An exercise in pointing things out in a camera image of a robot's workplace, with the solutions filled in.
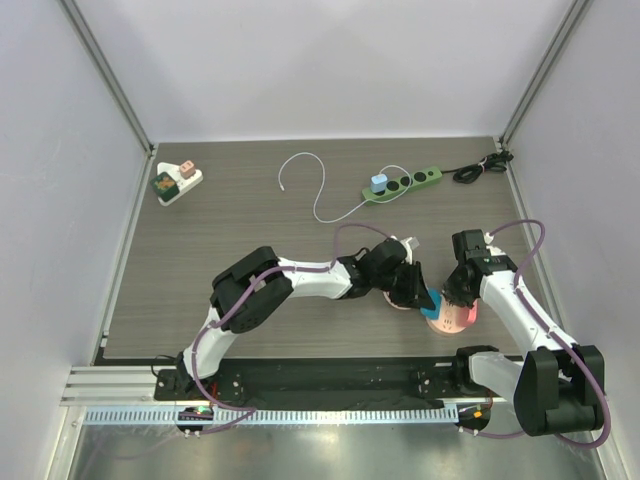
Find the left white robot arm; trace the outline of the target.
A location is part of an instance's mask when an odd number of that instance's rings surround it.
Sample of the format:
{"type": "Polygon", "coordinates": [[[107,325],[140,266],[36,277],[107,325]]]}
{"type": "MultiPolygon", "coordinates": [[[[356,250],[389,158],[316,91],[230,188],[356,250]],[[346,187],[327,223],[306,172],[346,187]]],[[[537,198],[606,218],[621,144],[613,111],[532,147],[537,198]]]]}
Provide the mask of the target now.
{"type": "Polygon", "coordinates": [[[236,338],[261,326],[291,298],[350,300],[378,290],[399,309],[435,310],[421,264],[413,259],[416,245],[413,237],[390,237],[324,263],[285,259],[269,246],[254,250],[213,280],[206,320],[178,355],[176,390],[193,400],[205,397],[236,338]]]}

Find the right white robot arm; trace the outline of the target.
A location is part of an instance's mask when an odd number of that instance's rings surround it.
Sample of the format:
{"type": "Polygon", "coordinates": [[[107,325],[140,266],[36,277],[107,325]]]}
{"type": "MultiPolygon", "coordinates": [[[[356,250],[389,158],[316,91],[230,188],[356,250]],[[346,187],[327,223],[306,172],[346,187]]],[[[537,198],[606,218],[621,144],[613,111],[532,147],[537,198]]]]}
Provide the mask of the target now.
{"type": "Polygon", "coordinates": [[[579,345],[553,321],[530,293],[521,267],[492,239],[479,229],[453,234],[457,266],[442,293],[458,307],[477,300],[490,307],[524,361],[518,364],[491,346],[461,348],[450,373],[453,388],[466,396],[486,389],[507,400],[529,436],[599,431],[591,444],[599,446],[611,430],[603,355],[593,345],[579,345]]]}

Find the green power strip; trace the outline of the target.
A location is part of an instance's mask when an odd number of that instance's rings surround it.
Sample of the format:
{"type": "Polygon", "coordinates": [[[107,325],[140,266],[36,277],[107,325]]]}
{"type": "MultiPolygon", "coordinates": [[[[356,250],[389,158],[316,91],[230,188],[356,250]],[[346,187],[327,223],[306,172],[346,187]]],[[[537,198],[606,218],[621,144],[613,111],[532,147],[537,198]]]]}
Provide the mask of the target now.
{"type": "Polygon", "coordinates": [[[384,173],[388,177],[386,190],[382,194],[375,195],[371,192],[369,184],[368,187],[361,191],[364,204],[389,203],[400,196],[434,186],[443,178],[442,171],[437,167],[429,167],[410,173],[399,166],[389,165],[383,167],[379,173],[384,173]],[[397,178],[391,178],[387,174],[388,170],[398,170],[402,175],[397,178]]]}

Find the light blue charger plug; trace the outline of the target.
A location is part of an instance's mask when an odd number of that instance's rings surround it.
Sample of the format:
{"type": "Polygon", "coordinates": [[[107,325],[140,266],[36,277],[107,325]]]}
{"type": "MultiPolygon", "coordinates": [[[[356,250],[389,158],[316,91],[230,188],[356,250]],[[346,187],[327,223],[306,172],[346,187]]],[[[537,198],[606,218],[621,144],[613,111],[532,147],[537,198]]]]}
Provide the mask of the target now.
{"type": "Polygon", "coordinates": [[[371,177],[370,190],[373,194],[379,195],[386,190],[388,177],[384,173],[379,173],[371,177]]]}

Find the blue square plug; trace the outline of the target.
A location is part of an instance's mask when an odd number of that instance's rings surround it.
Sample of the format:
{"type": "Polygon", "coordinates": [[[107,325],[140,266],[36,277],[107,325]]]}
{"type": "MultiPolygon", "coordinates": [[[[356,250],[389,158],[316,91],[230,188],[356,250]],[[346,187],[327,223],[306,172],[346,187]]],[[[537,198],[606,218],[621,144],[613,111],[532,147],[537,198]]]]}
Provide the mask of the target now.
{"type": "Polygon", "coordinates": [[[427,307],[421,307],[420,312],[427,320],[436,321],[439,319],[441,312],[442,295],[434,288],[428,289],[428,295],[431,303],[427,307]]]}

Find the red pink square plug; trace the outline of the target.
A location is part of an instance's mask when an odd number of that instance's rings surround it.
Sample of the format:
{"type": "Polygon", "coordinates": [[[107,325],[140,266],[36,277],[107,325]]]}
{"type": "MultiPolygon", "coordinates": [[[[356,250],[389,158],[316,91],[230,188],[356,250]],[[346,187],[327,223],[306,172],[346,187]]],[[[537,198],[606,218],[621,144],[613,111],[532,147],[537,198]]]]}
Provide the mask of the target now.
{"type": "Polygon", "coordinates": [[[458,325],[462,328],[468,328],[477,320],[478,301],[475,300],[471,307],[461,307],[458,316],[458,325]]]}

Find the pink round power socket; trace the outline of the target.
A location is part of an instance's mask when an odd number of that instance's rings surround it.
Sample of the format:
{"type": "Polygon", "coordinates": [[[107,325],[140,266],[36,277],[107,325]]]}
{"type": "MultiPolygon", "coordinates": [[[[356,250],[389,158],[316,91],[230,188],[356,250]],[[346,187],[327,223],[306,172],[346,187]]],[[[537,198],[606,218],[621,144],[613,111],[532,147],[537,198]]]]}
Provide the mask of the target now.
{"type": "Polygon", "coordinates": [[[426,319],[426,323],[434,332],[442,335],[451,336],[460,334],[467,329],[458,325],[460,308],[460,306],[451,304],[445,299],[442,299],[439,319],[436,321],[426,319]]]}

